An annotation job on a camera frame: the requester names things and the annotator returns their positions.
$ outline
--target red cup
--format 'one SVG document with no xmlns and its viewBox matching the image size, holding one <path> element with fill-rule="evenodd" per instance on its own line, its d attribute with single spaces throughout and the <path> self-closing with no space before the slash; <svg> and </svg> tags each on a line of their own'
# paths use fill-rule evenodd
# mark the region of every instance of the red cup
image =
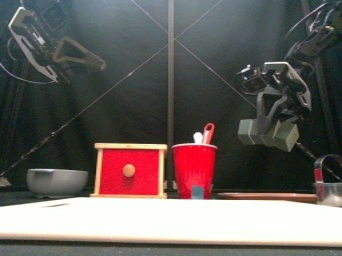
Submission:
<svg viewBox="0 0 342 256">
<path fill-rule="evenodd" d="M 175 178 L 180 199 L 209 199 L 217 148 L 208 144 L 172 147 Z"/>
</svg>

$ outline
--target black curtain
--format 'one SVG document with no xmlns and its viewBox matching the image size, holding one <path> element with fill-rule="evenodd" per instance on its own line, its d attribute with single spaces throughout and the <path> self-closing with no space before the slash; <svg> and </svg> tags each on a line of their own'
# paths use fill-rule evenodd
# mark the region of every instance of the black curtain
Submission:
<svg viewBox="0 0 342 256">
<path fill-rule="evenodd" d="M 45 4 L 26 1 L 37 13 Z M 167 144 L 167 0 L 69 0 L 60 4 L 66 22 L 54 33 L 77 40 L 104 59 L 106 69 L 77 75 L 69 85 L 22 85 L 1 73 L 4 127 L 9 122 L 4 110 L 16 99 L 13 90 L 21 88 L 12 135 L 8 131 L 0 133 L 1 141 L 12 136 L 2 149 L 1 168 L 8 168 L 66 124 L 49 143 L 8 172 L 17 186 L 25 185 L 28 168 L 85 170 L 88 186 L 93 186 L 96 142 Z M 312 159 L 296 147 L 288 153 L 241 145 L 239 121 L 255 118 L 255 97 L 243 95 L 233 85 L 235 74 L 247 64 L 281 61 L 291 45 L 304 39 L 304 26 L 288 40 L 283 39 L 302 16 L 300 1 L 175 0 L 173 143 L 192 142 L 192 134 L 205 123 L 215 123 L 216 189 L 311 190 Z M 1 57 L 12 63 L 5 54 Z M 32 67 L 24 73 L 29 80 L 45 79 Z M 328 131 L 319 85 L 315 79 L 307 84 L 312 112 L 298 124 L 299 141 L 319 156 L 331 151 Z"/>
</svg>

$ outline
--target wooden box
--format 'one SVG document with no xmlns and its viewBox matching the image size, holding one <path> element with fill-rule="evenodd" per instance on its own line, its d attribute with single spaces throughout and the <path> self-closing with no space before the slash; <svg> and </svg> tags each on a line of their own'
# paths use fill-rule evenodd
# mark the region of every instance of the wooden box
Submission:
<svg viewBox="0 0 342 256">
<path fill-rule="evenodd" d="M 92 197 L 165 198 L 164 144 L 96 143 L 97 165 Z"/>
</svg>

